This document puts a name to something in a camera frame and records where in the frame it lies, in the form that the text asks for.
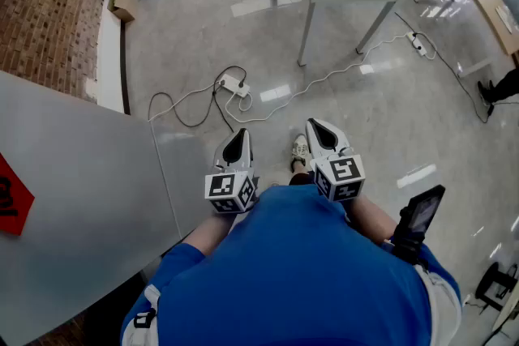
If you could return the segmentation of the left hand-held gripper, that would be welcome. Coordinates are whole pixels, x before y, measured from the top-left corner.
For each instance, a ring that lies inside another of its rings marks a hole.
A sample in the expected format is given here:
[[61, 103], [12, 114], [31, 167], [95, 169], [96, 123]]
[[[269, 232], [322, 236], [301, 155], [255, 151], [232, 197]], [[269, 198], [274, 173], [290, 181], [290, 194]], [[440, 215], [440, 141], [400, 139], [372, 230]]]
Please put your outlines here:
[[232, 133], [216, 149], [214, 165], [205, 176], [204, 198], [216, 213], [242, 214], [257, 202], [251, 135], [246, 128]]

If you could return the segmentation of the red paper sheet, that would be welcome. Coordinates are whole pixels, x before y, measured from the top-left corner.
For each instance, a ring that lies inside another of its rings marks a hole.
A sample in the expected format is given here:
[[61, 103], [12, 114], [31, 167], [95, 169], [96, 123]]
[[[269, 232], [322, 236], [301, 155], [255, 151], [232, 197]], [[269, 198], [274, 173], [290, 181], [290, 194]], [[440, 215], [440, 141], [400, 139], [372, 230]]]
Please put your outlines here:
[[0, 231], [19, 237], [34, 199], [0, 153]]

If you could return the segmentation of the person's left forearm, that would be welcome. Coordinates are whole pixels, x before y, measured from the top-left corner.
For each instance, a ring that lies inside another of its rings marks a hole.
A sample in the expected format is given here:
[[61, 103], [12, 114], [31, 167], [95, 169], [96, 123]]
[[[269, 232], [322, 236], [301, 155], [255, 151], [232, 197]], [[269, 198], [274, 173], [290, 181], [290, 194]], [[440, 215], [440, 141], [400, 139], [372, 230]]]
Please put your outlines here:
[[196, 248], [204, 256], [209, 256], [227, 237], [236, 219], [235, 213], [213, 212], [196, 227], [183, 242]]

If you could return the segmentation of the person's right white sneaker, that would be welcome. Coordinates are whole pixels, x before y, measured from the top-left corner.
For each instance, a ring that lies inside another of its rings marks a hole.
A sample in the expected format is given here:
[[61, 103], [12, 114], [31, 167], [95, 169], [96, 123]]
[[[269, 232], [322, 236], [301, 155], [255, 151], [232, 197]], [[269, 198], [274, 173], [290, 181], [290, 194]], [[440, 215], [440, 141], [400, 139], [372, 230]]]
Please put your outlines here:
[[292, 173], [305, 171], [307, 163], [310, 161], [310, 150], [307, 137], [304, 134], [296, 136], [291, 152], [290, 169]]

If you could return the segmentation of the cardboard box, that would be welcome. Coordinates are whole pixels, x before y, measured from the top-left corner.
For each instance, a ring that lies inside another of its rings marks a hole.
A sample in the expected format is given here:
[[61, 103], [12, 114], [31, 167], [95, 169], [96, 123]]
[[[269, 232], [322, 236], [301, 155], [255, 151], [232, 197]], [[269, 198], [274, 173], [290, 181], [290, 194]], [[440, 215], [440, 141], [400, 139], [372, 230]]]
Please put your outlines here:
[[137, 0], [109, 0], [107, 9], [123, 23], [135, 20], [138, 11]]

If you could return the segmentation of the black floor stand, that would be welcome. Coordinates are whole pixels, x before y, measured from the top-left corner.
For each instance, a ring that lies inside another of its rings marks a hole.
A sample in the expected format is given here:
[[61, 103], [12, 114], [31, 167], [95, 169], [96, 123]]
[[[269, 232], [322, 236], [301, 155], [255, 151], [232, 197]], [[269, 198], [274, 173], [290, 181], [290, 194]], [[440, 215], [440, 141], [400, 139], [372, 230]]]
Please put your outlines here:
[[493, 262], [480, 280], [474, 296], [477, 300], [483, 301], [486, 306], [490, 306], [494, 310], [501, 312], [503, 306], [489, 298], [487, 296], [487, 291], [493, 284], [498, 284], [504, 289], [505, 293], [508, 293], [513, 291], [518, 282], [519, 279], [515, 276], [510, 276], [509, 274], [500, 271], [500, 264], [498, 262]]

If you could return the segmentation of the person's blue shirt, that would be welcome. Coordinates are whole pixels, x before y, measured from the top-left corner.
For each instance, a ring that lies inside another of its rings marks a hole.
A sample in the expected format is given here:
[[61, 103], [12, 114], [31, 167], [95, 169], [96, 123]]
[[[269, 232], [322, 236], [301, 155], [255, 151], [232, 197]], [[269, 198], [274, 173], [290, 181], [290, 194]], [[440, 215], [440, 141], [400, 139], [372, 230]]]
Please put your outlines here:
[[[428, 247], [412, 265], [383, 244], [313, 185], [269, 188], [209, 256], [182, 242], [163, 258], [149, 282], [161, 292], [159, 346], [429, 346], [414, 266], [447, 280], [461, 303], [457, 282]], [[142, 292], [120, 344], [150, 308]]]

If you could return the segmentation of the person's right forearm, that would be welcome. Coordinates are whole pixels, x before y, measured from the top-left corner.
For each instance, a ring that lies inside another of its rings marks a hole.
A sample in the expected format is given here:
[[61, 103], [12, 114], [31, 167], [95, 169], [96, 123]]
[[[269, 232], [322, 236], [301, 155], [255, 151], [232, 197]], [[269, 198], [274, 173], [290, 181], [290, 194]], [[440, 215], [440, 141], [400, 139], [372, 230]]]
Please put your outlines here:
[[350, 201], [347, 215], [353, 228], [378, 246], [389, 241], [397, 228], [397, 222], [363, 194]]

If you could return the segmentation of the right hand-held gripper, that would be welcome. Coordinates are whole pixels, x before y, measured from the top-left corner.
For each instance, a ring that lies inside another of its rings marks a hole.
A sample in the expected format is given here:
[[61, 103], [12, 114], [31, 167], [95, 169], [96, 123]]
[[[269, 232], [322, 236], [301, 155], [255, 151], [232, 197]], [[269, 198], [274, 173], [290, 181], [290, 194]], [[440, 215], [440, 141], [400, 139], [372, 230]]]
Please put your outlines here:
[[365, 172], [360, 155], [353, 154], [345, 133], [329, 122], [309, 118], [308, 145], [313, 158], [314, 183], [330, 202], [355, 199], [361, 193]]

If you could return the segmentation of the person's dark shorts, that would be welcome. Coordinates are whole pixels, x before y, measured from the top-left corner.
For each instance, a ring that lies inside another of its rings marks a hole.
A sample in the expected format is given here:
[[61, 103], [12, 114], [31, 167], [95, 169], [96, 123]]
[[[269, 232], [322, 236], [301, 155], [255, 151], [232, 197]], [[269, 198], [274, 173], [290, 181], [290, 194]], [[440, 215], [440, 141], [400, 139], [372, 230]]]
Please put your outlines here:
[[290, 186], [305, 186], [314, 184], [314, 172], [294, 173], [290, 179]]

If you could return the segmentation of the white power strip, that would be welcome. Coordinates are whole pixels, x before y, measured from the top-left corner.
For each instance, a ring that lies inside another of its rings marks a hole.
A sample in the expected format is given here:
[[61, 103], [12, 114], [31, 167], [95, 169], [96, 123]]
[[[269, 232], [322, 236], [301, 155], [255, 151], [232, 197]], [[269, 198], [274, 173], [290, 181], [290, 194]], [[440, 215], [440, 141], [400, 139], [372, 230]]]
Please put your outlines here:
[[245, 98], [250, 92], [250, 86], [240, 79], [234, 78], [232, 75], [224, 73], [217, 81], [217, 86], [220, 86], [229, 92]]
[[417, 51], [417, 53], [424, 57], [427, 55], [427, 51], [425, 47], [423, 46], [423, 43], [419, 40], [418, 34], [416, 32], [409, 31], [406, 33], [406, 37], [410, 41], [410, 44], [413, 46], [413, 48]]

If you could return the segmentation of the black phone on mount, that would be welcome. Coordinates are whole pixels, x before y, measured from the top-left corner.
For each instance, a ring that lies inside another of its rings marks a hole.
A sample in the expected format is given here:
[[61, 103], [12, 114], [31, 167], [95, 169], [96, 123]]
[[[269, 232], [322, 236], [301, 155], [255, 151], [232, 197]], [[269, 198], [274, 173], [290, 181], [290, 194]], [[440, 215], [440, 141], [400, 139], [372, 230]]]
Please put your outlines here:
[[392, 253], [403, 261], [415, 265], [425, 235], [444, 196], [445, 187], [437, 185], [414, 196], [401, 209], [401, 220], [392, 237]]

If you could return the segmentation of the grey table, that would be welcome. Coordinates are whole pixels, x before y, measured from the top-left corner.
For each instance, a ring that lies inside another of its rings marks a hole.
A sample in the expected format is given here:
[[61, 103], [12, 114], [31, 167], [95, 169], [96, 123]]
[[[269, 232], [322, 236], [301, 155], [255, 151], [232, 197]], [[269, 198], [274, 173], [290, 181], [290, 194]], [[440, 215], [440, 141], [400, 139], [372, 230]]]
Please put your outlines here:
[[0, 337], [44, 335], [99, 301], [210, 213], [193, 135], [0, 71], [0, 156], [33, 195], [0, 231]]

